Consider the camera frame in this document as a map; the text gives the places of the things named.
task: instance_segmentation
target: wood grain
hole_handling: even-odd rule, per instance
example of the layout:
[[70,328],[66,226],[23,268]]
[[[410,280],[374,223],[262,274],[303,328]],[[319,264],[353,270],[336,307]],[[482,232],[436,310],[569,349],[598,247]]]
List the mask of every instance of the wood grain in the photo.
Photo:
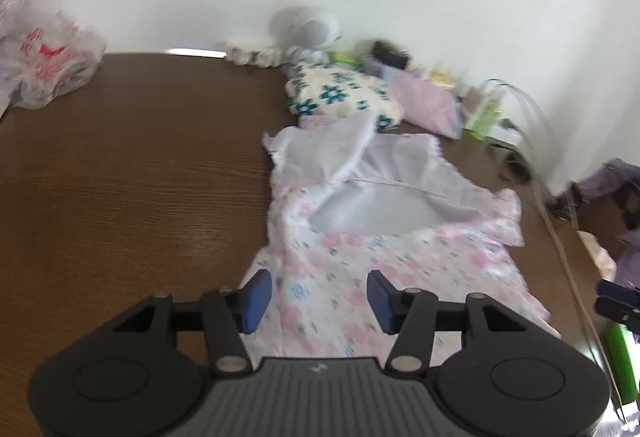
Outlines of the wood grain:
[[[85,88],[0,121],[0,434],[39,435],[26,404],[43,359],[155,290],[177,300],[235,285],[266,243],[270,160],[263,132],[294,124],[284,75],[223,61],[111,55]],[[405,131],[415,131],[404,127]],[[470,139],[447,159],[504,188]],[[511,250],[552,324],[584,348],[555,248],[524,202]],[[587,303],[598,275],[559,224]],[[181,338],[197,360],[198,337]]]

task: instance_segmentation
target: white strip of light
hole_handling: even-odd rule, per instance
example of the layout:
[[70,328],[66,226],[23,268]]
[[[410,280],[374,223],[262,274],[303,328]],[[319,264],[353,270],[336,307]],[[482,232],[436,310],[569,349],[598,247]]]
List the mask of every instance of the white strip of light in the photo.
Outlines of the white strip of light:
[[167,49],[167,54],[179,54],[182,56],[204,56],[206,58],[224,58],[226,52],[209,49]]

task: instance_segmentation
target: round screw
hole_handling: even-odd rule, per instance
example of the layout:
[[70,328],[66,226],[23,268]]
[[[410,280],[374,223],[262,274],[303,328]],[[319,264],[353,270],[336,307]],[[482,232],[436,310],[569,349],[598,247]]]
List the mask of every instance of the round screw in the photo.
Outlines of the round screw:
[[247,360],[241,356],[222,356],[216,361],[216,368],[227,373],[242,372],[247,365]]
[[396,356],[391,367],[398,372],[416,372],[422,368],[422,360],[415,356]]

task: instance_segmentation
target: power cord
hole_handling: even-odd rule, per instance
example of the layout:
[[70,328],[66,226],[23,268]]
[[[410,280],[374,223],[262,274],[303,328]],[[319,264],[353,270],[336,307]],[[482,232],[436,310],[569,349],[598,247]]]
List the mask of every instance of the power cord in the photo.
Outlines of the power cord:
[[[535,103],[535,101],[533,100],[532,97],[529,96],[529,94],[525,93],[523,90],[520,90],[510,84],[508,84],[507,82],[503,81],[503,80],[499,80],[497,78],[492,78],[492,80],[487,80],[487,82],[499,82],[499,86],[502,88],[506,88],[508,90],[511,90],[514,94],[514,96],[516,97],[516,100],[518,101],[518,106],[520,107],[520,110],[522,111],[523,115],[525,116],[526,120],[527,120],[527,125],[529,127],[530,130],[534,130],[534,125],[532,122],[532,117],[529,113],[529,110],[526,107],[526,102],[524,100],[526,100],[527,102],[534,103],[534,110],[537,112],[537,114],[539,115],[539,117],[541,118],[543,124],[545,125],[545,128],[547,128],[548,133],[550,135],[551,138],[553,138],[554,140],[554,144],[556,145],[556,149],[558,149],[558,155],[561,156],[561,151],[559,150],[559,143],[558,143],[558,139],[555,137],[555,134],[553,133],[552,127],[551,125],[548,123],[548,121],[546,120],[546,117],[544,116],[544,113],[542,112],[542,110],[540,109],[540,107],[538,106],[538,104]],[[628,426],[628,421],[626,419],[625,416],[625,412],[624,409],[622,408],[623,403],[622,403],[622,398],[620,396],[620,391],[618,390],[618,386],[616,385],[615,382],[615,378],[613,376],[613,371],[611,369],[611,365],[609,363],[609,359],[607,357],[606,351],[604,350],[604,347],[602,346],[602,342],[600,341],[600,337],[598,335],[598,331],[595,327],[595,325],[593,324],[593,321],[591,320],[591,316],[589,315],[589,312],[587,311],[587,308],[584,304],[584,301],[582,300],[582,297],[580,295],[580,290],[578,289],[578,285],[577,282],[575,280],[574,274],[571,271],[571,266],[569,264],[568,258],[566,256],[566,251],[564,249],[564,245],[562,245],[562,241],[560,240],[560,237],[558,236],[558,233],[556,232],[556,229],[553,225],[553,222],[548,214],[548,211],[546,210],[543,198],[542,198],[542,187],[540,186],[540,179],[538,176],[538,173],[536,171],[537,167],[538,167],[538,161],[537,161],[537,154],[535,151],[535,147],[533,146],[533,143],[531,142],[529,136],[521,129],[519,128],[517,125],[515,125],[511,120],[508,119],[504,119],[500,122],[501,126],[507,129],[511,129],[511,130],[516,130],[517,132],[520,133],[520,135],[522,136],[527,149],[529,151],[529,157],[530,157],[530,161],[531,161],[531,165],[530,165],[530,173],[532,176],[532,184],[533,184],[533,191],[534,191],[534,198],[536,201],[536,206],[538,207],[538,211],[540,213],[540,216],[542,216],[543,221],[545,222],[545,226],[547,231],[549,232],[549,235],[551,236],[552,240],[554,241],[554,244],[556,246],[556,250],[558,252],[558,256],[560,258],[560,262],[562,263],[562,269],[564,271],[564,274],[566,275],[567,281],[569,282],[570,288],[572,290],[572,295],[574,297],[574,303],[575,306],[577,308],[578,311],[578,319],[580,320],[580,328],[583,332],[583,335],[585,337],[585,340],[587,342],[587,346],[589,348],[591,357],[593,358],[593,361],[595,363],[598,363],[598,359],[593,351],[593,346],[592,346],[592,341],[595,341],[596,346],[598,348],[598,351],[600,352],[600,356],[602,357],[602,360],[604,362],[605,365],[605,371],[606,371],[606,375],[607,375],[607,379],[609,381],[609,385],[611,387],[611,391],[614,393],[615,395],[615,401],[618,404],[618,406],[620,407],[620,413],[622,414],[622,416],[620,416],[620,414],[618,413],[618,409],[616,409],[616,415],[618,416],[618,418],[620,419],[621,422],[623,422],[627,428],[629,428]],[[562,165],[564,167],[564,172],[566,173],[567,176],[567,181],[568,181],[568,171],[566,168],[566,165],[564,165],[564,160],[562,160]],[[570,210],[571,210],[571,214],[572,214],[572,225],[574,226],[574,228],[577,230],[578,229],[578,223],[577,223],[577,214],[574,208],[574,204],[572,201],[572,198],[567,197],[568,199],[568,204],[570,205]]]

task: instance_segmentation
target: brown tabletop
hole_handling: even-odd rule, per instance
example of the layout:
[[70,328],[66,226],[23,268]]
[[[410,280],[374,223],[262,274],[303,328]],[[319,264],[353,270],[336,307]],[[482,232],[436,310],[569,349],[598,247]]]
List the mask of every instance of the brown tabletop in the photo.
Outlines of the brown tabletop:
[[[86,87],[0,120],[0,435],[39,435],[25,392],[50,354],[155,290],[180,301],[238,283],[266,244],[260,138],[295,123],[284,81],[206,58],[110,55]],[[481,143],[443,144],[478,186],[508,186]],[[526,247],[511,255],[552,325],[583,349],[531,188],[515,188]],[[591,305],[596,268],[571,227],[556,226]],[[180,339],[197,361],[201,343]]]

